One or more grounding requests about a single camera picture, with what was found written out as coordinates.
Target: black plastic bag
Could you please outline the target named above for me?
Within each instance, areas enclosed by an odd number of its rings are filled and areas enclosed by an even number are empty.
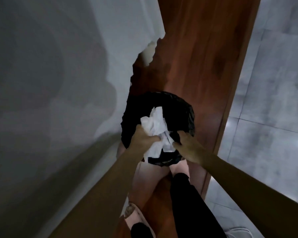
[[[174,141],[180,142],[178,130],[183,130],[194,136],[194,112],[190,104],[177,95],[168,92],[147,92],[140,96],[128,97],[126,111],[121,123],[123,130],[121,141],[126,148],[130,145],[137,124],[141,124],[140,118],[143,116],[149,117],[152,108],[160,106],[162,106],[163,117]],[[148,163],[169,166],[178,163],[181,158],[182,156],[177,150],[175,152],[163,152],[161,150],[160,157],[149,157]]]

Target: person's right arm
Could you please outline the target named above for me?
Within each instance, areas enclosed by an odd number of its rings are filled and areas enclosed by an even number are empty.
[[[178,133],[181,145],[174,147],[205,168],[264,237],[298,237],[298,203],[208,152],[190,134]]]

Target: black pants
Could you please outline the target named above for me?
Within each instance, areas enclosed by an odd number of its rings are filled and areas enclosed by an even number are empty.
[[[170,195],[175,228],[179,238],[218,237],[226,235],[199,192],[190,185],[186,174],[176,174],[171,182]],[[132,238],[152,238],[150,229],[143,223],[131,228]]]

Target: tissue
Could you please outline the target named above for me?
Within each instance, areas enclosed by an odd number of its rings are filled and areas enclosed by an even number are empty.
[[[158,135],[161,139],[161,141],[153,143],[144,154],[146,162],[148,162],[148,157],[159,158],[162,149],[164,152],[175,152],[175,148],[172,146],[174,140],[170,137],[167,123],[163,118],[162,107],[153,107],[150,116],[140,118],[140,122],[147,135]]]

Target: gray tile floor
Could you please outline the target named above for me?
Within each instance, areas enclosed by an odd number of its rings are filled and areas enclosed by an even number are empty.
[[[298,202],[298,0],[261,0],[218,155]],[[213,178],[206,203],[262,237]]]

